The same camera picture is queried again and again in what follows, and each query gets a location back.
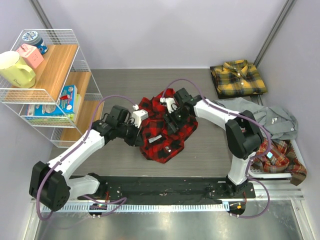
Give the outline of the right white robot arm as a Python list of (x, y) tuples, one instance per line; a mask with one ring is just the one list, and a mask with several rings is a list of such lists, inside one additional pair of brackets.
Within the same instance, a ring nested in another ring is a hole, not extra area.
[(167, 107), (164, 120), (169, 135), (185, 127), (189, 117), (205, 119), (225, 130), (227, 145), (232, 153), (225, 190), (233, 198), (242, 194), (248, 183), (249, 160), (264, 141), (254, 115), (248, 110), (238, 112), (226, 109), (201, 95), (193, 97), (185, 88), (178, 90), (173, 97), (162, 96), (160, 103)]

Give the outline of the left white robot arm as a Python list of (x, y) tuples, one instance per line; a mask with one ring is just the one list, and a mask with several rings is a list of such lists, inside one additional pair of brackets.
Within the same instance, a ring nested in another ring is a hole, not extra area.
[(130, 112), (115, 105), (106, 119), (94, 121), (84, 136), (65, 152), (48, 163), (37, 162), (32, 169), (29, 187), (29, 194), (36, 199), (36, 205), (45, 205), (56, 212), (68, 200), (84, 195), (102, 199), (107, 192), (102, 177), (89, 173), (72, 178), (73, 173), (88, 157), (116, 138), (123, 139), (129, 146), (142, 146), (144, 142), (140, 128), (147, 118), (146, 110)]

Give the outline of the red black plaid shirt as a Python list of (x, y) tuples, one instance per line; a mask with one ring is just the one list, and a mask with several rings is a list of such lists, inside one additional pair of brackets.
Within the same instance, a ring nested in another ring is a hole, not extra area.
[(148, 118), (141, 124), (144, 145), (139, 149), (147, 160), (165, 164), (185, 148), (185, 141), (196, 131), (198, 122), (194, 116), (189, 116), (185, 125), (169, 134), (164, 119), (167, 107), (161, 104), (161, 96), (159, 93), (151, 99), (143, 97), (138, 104), (140, 109), (148, 112)]

